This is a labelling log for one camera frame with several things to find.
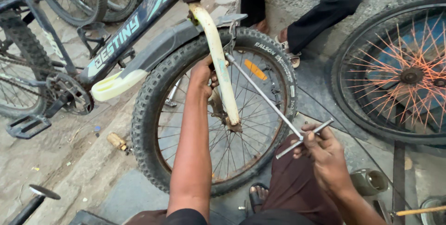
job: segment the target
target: orange reflector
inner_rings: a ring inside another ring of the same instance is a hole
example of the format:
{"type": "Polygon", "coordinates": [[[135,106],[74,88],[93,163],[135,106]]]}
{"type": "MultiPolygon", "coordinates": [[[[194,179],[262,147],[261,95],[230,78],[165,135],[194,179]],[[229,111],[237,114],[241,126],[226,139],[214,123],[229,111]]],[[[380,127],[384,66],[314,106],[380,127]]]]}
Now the orange reflector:
{"type": "Polygon", "coordinates": [[[266,80],[268,77],[260,70],[256,65],[254,65],[251,61],[248,59],[245,60],[245,66],[253,72],[257,77],[259,77],[261,80],[266,80]]]}

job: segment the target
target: chainring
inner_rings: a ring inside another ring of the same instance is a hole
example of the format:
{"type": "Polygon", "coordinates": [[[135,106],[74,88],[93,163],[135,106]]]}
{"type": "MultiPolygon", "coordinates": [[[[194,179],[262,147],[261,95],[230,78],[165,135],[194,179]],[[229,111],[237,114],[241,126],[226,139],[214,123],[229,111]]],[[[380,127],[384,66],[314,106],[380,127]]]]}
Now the chainring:
{"type": "Polygon", "coordinates": [[[72,114],[86,115],[93,110],[94,101],[90,93],[69,75],[64,73],[50,74],[46,78],[46,86],[56,97],[65,91],[71,93],[73,98],[64,106],[66,111],[72,114]]]}

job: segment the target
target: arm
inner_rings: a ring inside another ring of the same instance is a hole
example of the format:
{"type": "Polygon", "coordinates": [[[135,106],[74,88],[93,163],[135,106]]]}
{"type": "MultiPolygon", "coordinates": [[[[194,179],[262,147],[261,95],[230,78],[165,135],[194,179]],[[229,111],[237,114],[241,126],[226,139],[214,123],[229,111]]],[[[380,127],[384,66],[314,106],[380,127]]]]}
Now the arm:
{"type": "Polygon", "coordinates": [[[315,124],[304,125],[305,147],[294,150],[294,158],[310,153],[315,160],[315,176],[327,191],[347,225],[386,225],[386,222],[356,191],[344,158],[344,148],[329,127],[315,135],[315,124]]]}
{"type": "Polygon", "coordinates": [[[191,71],[189,88],[181,123],[180,140],[175,155],[167,216],[180,209],[195,209],[209,222],[212,164],[209,154],[207,100],[212,94],[208,86],[218,85],[211,73],[210,56],[199,61],[191,71]]]}

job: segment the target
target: brown trousers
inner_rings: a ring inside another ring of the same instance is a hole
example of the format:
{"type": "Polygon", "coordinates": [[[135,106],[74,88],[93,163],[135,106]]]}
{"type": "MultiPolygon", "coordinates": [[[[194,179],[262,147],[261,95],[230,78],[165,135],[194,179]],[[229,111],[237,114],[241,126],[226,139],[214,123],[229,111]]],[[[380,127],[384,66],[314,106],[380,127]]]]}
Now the brown trousers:
{"type": "MultiPolygon", "coordinates": [[[[277,148],[275,155],[290,146],[297,139],[288,136],[277,148]]],[[[280,160],[272,160],[269,194],[262,206],[267,209],[290,209],[318,225],[342,225],[343,221],[336,205],[323,191],[315,178],[313,165],[307,157],[293,159],[288,153],[280,160]]],[[[131,217],[124,225],[160,225],[166,210],[143,211],[131,217]]]]}

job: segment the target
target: mudguard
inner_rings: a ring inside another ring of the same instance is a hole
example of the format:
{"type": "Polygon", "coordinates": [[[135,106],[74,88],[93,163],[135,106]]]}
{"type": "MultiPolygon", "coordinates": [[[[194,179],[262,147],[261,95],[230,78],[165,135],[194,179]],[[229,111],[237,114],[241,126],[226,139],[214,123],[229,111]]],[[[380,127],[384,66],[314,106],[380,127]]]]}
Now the mudguard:
{"type": "MultiPolygon", "coordinates": [[[[222,27],[232,20],[242,20],[246,14],[230,14],[215,19],[215,25],[222,27]]],[[[203,33],[203,28],[194,26],[189,20],[184,20],[159,34],[147,47],[121,72],[105,78],[92,87],[92,95],[98,101],[106,101],[125,92],[138,81],[146,77],[153,68],[162,62],[177,48],[203,33]]]]}

